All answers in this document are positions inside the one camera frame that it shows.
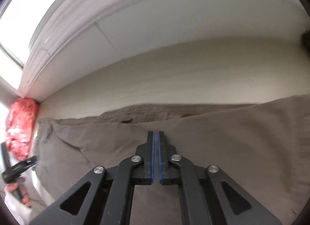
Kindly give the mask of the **person's left hand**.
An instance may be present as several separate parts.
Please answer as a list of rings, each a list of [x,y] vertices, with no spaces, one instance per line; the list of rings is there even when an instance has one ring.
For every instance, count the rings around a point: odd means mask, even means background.
[[[4,190],[12,195],[16,194],[17,200],[27,207],[31,207],[32,202],[28,194],[28,190],[24,185],[25,177],[21,177],[16,183],[7,184]]]

